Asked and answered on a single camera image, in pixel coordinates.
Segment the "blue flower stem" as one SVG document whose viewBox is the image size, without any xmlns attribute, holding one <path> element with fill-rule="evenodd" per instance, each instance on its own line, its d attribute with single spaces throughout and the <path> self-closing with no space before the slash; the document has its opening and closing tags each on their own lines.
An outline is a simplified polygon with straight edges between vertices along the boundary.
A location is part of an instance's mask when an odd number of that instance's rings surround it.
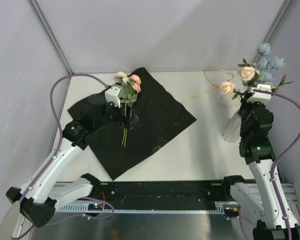
<svg viewBox="0 0 300 240">
<path fill-rule="evenodd" d="M 273 56 L 271 57 L 271 45 L 269 43 L 261 43 L 257 48 L 259 60 L 257 61 L 257 69 L 259 72 L 259 82 L 267 83 L 275 79 L 275 71 L 283 69 L 286 65 L 285 59 Z"/>
</svg>

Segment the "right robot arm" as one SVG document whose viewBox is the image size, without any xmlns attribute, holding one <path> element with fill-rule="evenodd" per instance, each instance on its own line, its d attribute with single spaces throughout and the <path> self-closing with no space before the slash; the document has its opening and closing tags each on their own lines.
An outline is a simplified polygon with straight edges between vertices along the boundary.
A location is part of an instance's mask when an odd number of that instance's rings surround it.
<svg viewBox="0 0 300 240">
<path fill-rule="evenodd" d="M 253 174 L 260 199 L 251 193 L 240 175 L 225 177 L 227 184 L 220 188 L 220 194 L 227 201 L 235 199 L 240 209 L 247 211 L 254 225 L 253 239 L 300 240 L 300 224 L 288 204 L 278 174 L 281 158 L 275 156 L 269 140 L 274 115 L 266 104 L 273 95 L 272 91 L 245 91 L 239 110 L 222 133 L 228 143 L 240 139 L 239 154 Z"/>
</svg>

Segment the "cream small rose spray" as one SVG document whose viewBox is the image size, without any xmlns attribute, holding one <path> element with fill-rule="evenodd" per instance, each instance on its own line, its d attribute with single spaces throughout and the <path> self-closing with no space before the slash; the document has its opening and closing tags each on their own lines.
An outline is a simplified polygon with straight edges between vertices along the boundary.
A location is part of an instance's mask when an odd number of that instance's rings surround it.
<svg viewBox="0 0 300 240">
<path fill-rule="evenodd" d="M 247 87 L 255 87 L 259 82 L 260 71 L 255 68 L 254 63 L 248 63 L 245 58 L 242 59 L 243 63 L 238 64 L 240 70 L 238 71 L 238 78 L 242 80 L 243 85 Z M 223 82 L 219 86 L 222 95 L 233 95 L 232 100 L 242 98 L 244 93 L 235 87 L 231 80 Z"/>
</svg>

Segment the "black wrapping paper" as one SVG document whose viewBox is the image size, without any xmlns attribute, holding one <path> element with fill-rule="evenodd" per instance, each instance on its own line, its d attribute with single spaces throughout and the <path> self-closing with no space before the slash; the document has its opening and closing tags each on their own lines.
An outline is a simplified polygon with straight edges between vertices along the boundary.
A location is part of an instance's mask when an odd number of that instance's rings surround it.
<svg viewBox="0 0 300 240">
<path fill-rule="evenodd" d="M 95 133 L 89 142 L 111 180 L 153 155 L 196 121 L 144 67 L 133 74 L 141 79 L 141 93 L 133 105 L 139 120 L 127 132 L 126 145 L 122 145 L 124 131 L 117 123 Z"/>
</svg>

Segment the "blue and pink flower bouquet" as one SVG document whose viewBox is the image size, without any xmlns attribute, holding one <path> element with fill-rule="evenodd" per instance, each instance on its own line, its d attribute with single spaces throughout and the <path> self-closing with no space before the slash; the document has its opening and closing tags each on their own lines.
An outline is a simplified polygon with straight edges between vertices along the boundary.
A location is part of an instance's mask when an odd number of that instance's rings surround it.
<svg viewBox="0 0 300 240">
<path fill-rule="evenodd" d="M 122 107 L 121 126 L 123 127 L 121 145 L 126 147 L 128 130 L 133 129 L 139 121 L 139 117 L 134 111 L 134 104 L 138 99 L 138 94 L 142 90 L 142 81 L 138 75 L 122 71 L 117 72 L 115 78 L 123 89 L 123 93 L 119 97 Z"/>
</svg>

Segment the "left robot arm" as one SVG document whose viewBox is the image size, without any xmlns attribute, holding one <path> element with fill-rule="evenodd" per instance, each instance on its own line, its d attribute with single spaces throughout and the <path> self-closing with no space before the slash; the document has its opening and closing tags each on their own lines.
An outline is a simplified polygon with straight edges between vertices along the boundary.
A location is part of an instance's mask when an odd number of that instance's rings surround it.
<svg viewBox="0 0 300 240">
<path fill-rule="evenodd" d="M 6 197 L 12 204 L 20 202 L 19 212 L 37 228 L 45 226 L 56 210 L 75 200 L 85 197 L 97 199 L 101 193 L 101 182 L 90 173 L 83 174 L 60 190 L 53 190 L 53 187 L 100 130 L 114 123 L 131 129 L 138 119 L 133 104 L 126 100 L 116 104 L 101 95 L 88 97 L 78 115 L 62 130 L 56 149 L 26 183 L 19 188 L 10 187 Z"/>
</svg>

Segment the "cream ribbon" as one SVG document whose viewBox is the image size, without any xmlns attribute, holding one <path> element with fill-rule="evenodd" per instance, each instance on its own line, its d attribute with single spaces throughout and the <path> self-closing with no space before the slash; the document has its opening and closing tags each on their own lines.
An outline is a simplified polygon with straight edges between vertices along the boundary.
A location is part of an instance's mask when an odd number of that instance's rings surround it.
<svg viewBox="0 0 300 240">
<path fill-rule="evenodd" d="M 201 92 L 199 92 L 199 93 L 197 93 L 197 94 L 195 94 L 195 95 L 193 95 L 191 97 L 186 98 L 185 100 L 181 101 L 181 104 L 185 105 L 187 103 L 193 102 L 194 100 L 197 100 L 197 99 L 199 99 L 201 97 L 207 96 L 208 94 L 210 94 L 210 93 L 212 93 L 212 92 L 220 89 L 221 85 L 213 82 L 209 78 L 209 76 L 207 75 L 207 72 L 220 72 L 222 74 L 229 75 L 230 78 L 226 80 L 227 82 L 232 82 L 236 78 L 235 72 L 233 70 L 224 70 L 224 69 L 219 68 L 219 67 L 212 67 L 212 68 L 210 68 L 210 70 L 204 70 L 202 72 L 203 77 L 212 86 L 212 88 L 210 88 L 208 90 L 201 91 Z M 239 104 L 240 104 L 238 96 L 234 100 L 231 100 L 230 103 L 223 102 L 221 100 L 220 96 L 219 96 L 218 99 L 217 99 L 217 102 L 221 106 L 223 106 L 225 108 L 228 108 L 228 109 L 238 108 Z"/>
</svg>

